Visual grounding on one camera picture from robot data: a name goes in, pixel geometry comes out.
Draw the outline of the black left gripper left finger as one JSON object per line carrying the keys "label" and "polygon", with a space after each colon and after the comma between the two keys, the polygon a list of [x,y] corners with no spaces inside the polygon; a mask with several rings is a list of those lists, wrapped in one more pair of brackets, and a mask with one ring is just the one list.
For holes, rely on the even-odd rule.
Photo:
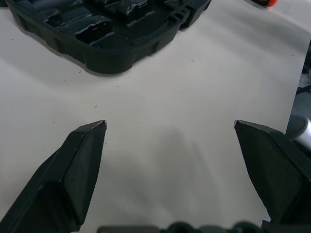
{"label": "black left gripper left finger", "polygon": [[84,224],[101,164],[105,120],[80,126],[36,170],[0,222],[2,233],[73,233]]}

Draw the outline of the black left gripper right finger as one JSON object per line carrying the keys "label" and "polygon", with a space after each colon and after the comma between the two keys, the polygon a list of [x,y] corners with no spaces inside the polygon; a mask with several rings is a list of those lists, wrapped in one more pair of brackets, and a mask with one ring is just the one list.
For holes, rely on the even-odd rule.
{"label": "black left gripper right finger", "polygon": [[250,180],[270,221],[265,233],[311,231],[311,160],[286,136],[268,126],[234,123]]}

